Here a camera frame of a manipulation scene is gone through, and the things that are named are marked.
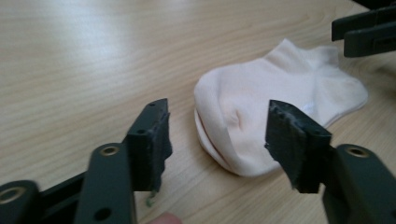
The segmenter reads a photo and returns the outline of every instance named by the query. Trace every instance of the white sock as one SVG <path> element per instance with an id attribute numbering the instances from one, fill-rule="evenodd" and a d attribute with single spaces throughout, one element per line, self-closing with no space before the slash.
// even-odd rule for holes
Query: white sock
<path id="1" fill-rule="evenodd" d="M 194 90 L 203 148 L 237 175 L 279 167 L 264 148 L 270 99 L 299 107 L 325 127 L 366 103 L 366 89 L 338 68 L 337 57 L 337 48 L 298 49 L 285 39 L 263 58 L 203 75 Z"/>

